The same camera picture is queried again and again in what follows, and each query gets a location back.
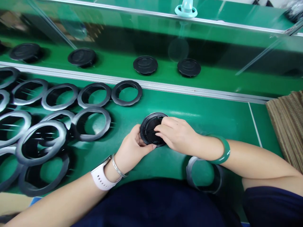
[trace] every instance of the finger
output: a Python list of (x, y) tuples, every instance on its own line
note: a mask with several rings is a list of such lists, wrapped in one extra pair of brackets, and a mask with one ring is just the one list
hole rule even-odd
[(155, 144), (149, 144), (145, 147), (142, 147), (142, 150), (144, 152), (144, 155), (147, 155), (148, 153), (150, 153), (153, 149), (155, 149), (157, 147), (157, 145)]
[(170, 141), (169, 138), (167, 138), (167, 136), (163, 135), (161, 132), (157, 132), (155, 135), (161, 137), (161, 138), (164, 140), (164, 142), (166, 142), (166, 144), (167, 144), (169, 147), (171, 147), (172, 142)]
[(139, 134), (139, 132), (140, 132), (140, 125), (137, 124), (132, 128), (132, 130), (130, 131), (129, 134), (132, 136), (137, 136)]
[(167, 137), (175, 134), (175, 130), (167, 125), (157, 125), (154, 131), (161, 132), (163, 135)]
[(178, 126), (178, 122), (171, 117), (164, 117), (161, 122), (162, 125), (169, 126), (171, 128), (176, 128)]

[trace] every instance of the black round cap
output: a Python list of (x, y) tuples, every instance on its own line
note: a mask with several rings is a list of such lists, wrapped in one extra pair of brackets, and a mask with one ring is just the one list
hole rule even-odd
[(38, 44), (24, 43), (15, 46), (9, 57), (16, 61), (23, 61), (25, 63), (33, 63), (43, 57), (42, 50)]
[(201, 71), (201, 66), (191, 58), (185, 58), (178, 63), (178, 71), (182, 76), (195, 77)]
[(158, 68), (156, 59), (150, 56), (141, 56), (134, 60), (134, 69), (142, 75), (151, 75)]
[(75, 66), (87, 68), (96, 62), (96, 53), (89, 48), (77, 49), (69, 54), (68, 61)]
[(161, 124), (164, 117), (167, 117), (167, 115), (151, 113), (143, 120), (140, 126), (140, 136), (146, 145), (152, 143), (157, 145), (157, 147), (161, 147), (166, 144), (161, 137), (155, 135), (157, 132), (154, 131), (155, 127)]

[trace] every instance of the glass panel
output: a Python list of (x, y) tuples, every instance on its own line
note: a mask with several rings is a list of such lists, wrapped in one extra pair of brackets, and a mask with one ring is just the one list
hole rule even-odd
[[(280, 35), (285, 40), (275, 51), (242, 72), (278, 40), (276, 34), (52, 1), (1, 2), (0, 9), (0, 40), (6, 46), (35, 42), (44, 49), (44, 58), (35, 66), (270, 97), (303, 85), (301, 78), (286, 73), (303, 60), (301, 37), (291, 37), (293, 42)], [(81, 69), (67, 61), (69, 53), (82, 47), (97, 53), (93, 67)], [(141, 55), (158, 61), (151, 76), (133, 69)], [(177, 62), (185, 57), (200, 63), (198, 76), (179, 74)], [(9, 51), (0, 61), (17, 63)]]

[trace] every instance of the bracelet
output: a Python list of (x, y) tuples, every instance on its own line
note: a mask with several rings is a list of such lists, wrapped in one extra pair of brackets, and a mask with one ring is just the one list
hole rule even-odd
[(219, 140), (221, 140), (221, 142), (223, 143), (223, 146), (224, 146), (223, 155), (220, 158), (218, 158), (217, 160), (213, 160), (213, 161), (209, 161), (209, 162), (212, 164), (218, 164), (218, 165), (226, 162), (226, 160), (228, 159), (228, 157), (230, 155), (230, 146), (229, 146), (227, 140), (224, 139), (222, 136), (216, 136), (214, 134), (209, 134), (207, 136), (218, 138)]
[(115, 154), (113, 154), (113, 155), (111, 156), (111, 159), (113, 160), (113, 165), (114, 165), (115, 170), (120, 174), (120, 176), (123, 177), (123, 178), (127, 177), (128, 175), (123, 174), (123, 173), (119, 170), (119, 168), (117, 167), (117, 165), (116, 165), (116, 163), (115, 163)]

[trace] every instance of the right hand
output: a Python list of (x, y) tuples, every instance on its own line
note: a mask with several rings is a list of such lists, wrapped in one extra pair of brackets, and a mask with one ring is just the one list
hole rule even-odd
[(201, 138), (195, 130), (183, 119), (164, 117), (162, 123), (154, 131), (167, 145), (180, 153), (194, 156), (201, 149)]

